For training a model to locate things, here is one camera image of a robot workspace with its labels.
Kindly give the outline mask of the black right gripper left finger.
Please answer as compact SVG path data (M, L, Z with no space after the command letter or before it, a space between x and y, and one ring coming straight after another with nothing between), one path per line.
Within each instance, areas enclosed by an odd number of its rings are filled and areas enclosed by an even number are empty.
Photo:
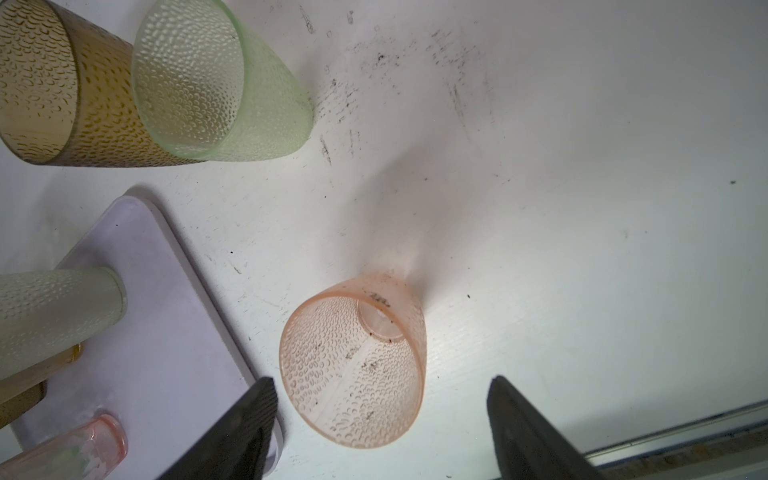
M165 473L163 479L261 479L278 411L263 377Z

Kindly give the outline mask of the amber textured glass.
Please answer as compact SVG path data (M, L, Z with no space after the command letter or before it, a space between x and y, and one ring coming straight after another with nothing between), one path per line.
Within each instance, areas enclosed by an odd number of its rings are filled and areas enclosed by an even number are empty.
M42 166L166 167L140 119L130 43L50 1L1 4L1 140Z

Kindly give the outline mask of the smooth yellow glass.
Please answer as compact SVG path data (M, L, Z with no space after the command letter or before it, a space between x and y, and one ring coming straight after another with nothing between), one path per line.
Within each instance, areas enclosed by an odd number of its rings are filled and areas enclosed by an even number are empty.
M59 370L75 362L82 355L82 351L83 344L76 344L70 349L2 379L1 402L11 400L35 385L46 381Z

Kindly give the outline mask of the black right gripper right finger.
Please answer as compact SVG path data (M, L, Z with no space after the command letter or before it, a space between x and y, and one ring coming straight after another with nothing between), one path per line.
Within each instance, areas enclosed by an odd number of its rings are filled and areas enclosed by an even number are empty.
M502 479L603 477L505 377L491 381L486 406Z

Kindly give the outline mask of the tall pale green textured glass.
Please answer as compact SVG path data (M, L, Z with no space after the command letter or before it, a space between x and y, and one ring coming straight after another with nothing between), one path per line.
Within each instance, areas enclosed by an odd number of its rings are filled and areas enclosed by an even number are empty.
M6 379L116 324L127 293L107 267L1 277L1 378Z

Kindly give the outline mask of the pink glass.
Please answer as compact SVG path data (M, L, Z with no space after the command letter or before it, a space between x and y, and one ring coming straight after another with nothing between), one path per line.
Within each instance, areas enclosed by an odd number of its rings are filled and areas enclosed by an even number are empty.
M119 421L102 414L1 464L2 479L105 479L125 459Z
M403 436L423 401L426 322L400 278L360 275L304 301L280 340L282 382L300 417L357 449Z

